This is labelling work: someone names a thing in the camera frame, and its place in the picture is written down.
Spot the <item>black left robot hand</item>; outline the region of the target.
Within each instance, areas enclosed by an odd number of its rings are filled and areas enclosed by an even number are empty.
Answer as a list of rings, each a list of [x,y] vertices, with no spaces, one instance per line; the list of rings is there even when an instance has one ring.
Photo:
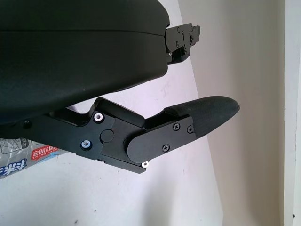
[[[211,96],[145,119],[103,96],[164,76],[200,33],[171,27],[156,0],[1,1],[1,138],[145,172],[150,160],[227,122],[239,104]]]

